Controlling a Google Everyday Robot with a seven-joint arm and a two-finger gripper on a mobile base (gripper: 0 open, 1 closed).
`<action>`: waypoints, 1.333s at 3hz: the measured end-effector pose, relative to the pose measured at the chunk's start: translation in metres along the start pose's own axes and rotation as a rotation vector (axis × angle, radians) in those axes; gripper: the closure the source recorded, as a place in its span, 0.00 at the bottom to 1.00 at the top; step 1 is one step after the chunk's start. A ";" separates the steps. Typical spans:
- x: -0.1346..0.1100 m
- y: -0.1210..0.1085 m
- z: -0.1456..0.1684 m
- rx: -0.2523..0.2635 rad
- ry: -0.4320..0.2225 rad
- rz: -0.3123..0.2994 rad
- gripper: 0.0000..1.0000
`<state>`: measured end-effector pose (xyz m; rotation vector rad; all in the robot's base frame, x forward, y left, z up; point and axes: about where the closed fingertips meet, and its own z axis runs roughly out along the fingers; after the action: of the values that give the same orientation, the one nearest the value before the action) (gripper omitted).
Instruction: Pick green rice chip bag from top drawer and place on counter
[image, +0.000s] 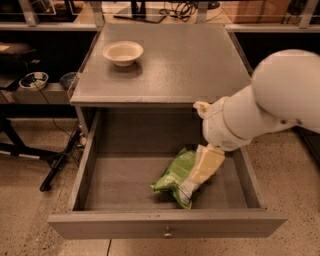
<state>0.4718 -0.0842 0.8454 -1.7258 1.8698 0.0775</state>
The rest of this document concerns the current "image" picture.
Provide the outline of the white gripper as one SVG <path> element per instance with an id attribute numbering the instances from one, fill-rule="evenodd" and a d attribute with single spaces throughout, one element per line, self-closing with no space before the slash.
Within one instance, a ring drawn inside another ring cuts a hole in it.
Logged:
<path id="1" fill-rule="evenodd" d="M 202 184 L 216 173 L 225 160 L 224 151 L 234 151 L 251 142 L 251 139 L 237 137 L 228 128 L 223 112 L 226 100 L 223 97 L 213 104 L 204 101 L 193 104 L 193 108 L 203 119 L 204 138 L 211 145 L 199 145 L 197 148 L 195 164 L 189 176 L 193 183 Z"/>

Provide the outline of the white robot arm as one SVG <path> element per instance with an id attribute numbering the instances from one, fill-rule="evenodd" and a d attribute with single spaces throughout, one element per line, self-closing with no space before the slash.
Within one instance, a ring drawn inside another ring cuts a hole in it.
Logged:
<path id="1" fill-rule="evenodd" d="M 320 132 L 320 55 L 283 50 L 261 61 L 250 84 L 213 104 L 197 101 L 206 147 L 197 150 L 191 181 L 202 184 L 220 167 L 225 153 L 263 134 L 294 126 Z"/>

